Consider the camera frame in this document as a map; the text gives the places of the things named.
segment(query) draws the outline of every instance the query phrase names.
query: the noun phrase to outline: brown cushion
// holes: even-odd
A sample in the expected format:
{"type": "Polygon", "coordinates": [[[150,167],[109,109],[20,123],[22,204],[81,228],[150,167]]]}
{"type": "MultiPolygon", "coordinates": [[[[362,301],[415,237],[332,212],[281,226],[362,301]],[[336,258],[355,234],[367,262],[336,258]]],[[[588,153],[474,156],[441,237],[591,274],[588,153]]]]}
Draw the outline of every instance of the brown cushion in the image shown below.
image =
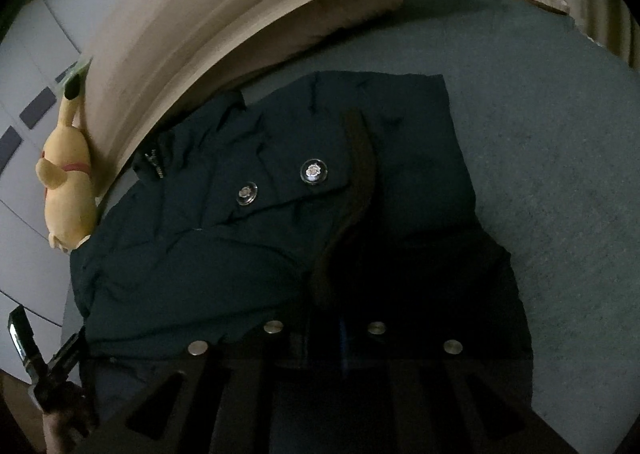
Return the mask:
{"type": "Polygon", "coordinates": [[[83,54],[93,58],[80,123],[92,152],[95,194],[104,195],[162,117],[400,2],[320,0],[295,13],[311,1],[121,0],[83,54]],[[282,28],[273,26],[272,36],[262,34],[255,45],[248,43],[279,19],[282,28]],[[229,55],[245,42],[238,54],[229,55]]]}

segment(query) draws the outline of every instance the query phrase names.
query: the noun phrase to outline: gray fabric surface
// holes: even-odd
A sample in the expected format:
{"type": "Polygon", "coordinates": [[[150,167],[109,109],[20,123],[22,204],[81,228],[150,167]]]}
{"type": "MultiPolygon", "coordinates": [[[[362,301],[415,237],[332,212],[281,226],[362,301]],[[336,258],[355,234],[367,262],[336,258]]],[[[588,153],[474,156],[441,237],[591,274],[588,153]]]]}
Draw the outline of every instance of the gray fabric surface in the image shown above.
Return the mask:
{"type": "Polygon", "coordinates": [[[534,410],[582,454],[613,452],[640,412],[638,75],[524,2],[405,0],[246,102],[316,70],[444,75],[478,217],[513,254],[534,410]]]}

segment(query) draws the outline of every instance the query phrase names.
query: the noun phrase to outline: stuffed toy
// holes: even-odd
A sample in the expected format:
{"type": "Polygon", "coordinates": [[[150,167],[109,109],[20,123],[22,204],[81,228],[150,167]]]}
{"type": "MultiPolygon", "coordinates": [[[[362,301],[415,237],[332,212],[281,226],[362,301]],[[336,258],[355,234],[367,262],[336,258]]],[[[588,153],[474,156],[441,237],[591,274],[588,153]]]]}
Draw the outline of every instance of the stuffed toy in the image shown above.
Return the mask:
{"type": "Polygon", "coordinates": [[[36,174],[45,187],[49,244],[63,252],[84,243],[97,221],[89,147],[82,132],[72,125],[84,99],[83,81],[83,72],[74,73],[66,81],[58,124],[36,164],[36,174]]]}

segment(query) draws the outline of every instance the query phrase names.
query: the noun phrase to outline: dark green jacket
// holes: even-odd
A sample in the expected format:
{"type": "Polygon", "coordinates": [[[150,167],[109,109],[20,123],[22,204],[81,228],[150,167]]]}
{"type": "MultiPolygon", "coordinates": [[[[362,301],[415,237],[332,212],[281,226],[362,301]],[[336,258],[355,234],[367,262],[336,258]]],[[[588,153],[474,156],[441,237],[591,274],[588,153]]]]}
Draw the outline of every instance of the dark green jacket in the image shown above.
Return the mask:
{"type": "Polygon", "coordinates": [[[71,255],[94,357],[236,341],[309,294],[418,348],[530,358],[440,76],[322,72],[248,108],[222,94],[148,139],[134,167],[141,180],[71,255]],[[328,169],[313,186],[312,158],[328,169]],[[249,182],[257,198],[241,206],[249,182]]]}

